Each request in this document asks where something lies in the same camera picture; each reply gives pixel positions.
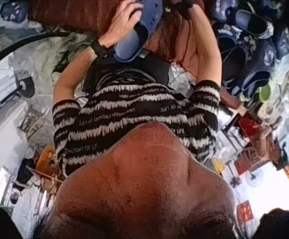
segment wristwatch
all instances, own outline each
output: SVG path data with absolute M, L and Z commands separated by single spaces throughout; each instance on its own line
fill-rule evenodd
M 95 51 L 95 54 L 98 56 L 98 58 L 104 58 L 109 54 L 109 49 L 100 45 L 98 39 L 94 40 L 90 44 L 90 47 Z

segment black and white striped shirt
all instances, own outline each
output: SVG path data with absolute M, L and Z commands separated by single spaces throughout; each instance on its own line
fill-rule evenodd
M 112 81 L 81 108 L 74 100 L 53 106 L 54 141 L 65 175 L 93 161 L 137 125 L 167 125 L 197 161 L 215 149 L 219 86 L 210 80 L 196 85 L 186 99 L 171 88 L 147 81 Z

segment hand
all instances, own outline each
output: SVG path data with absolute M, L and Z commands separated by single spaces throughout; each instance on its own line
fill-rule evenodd
M 124 0 L 121 2 L 115 12 L 109 30 L 99 38 L 100 45 L 108 48 L 124 38 L 140 20 L 142 12 L 137 9 L 142 7 L 143 5 L 136 3 L 135 0 Z

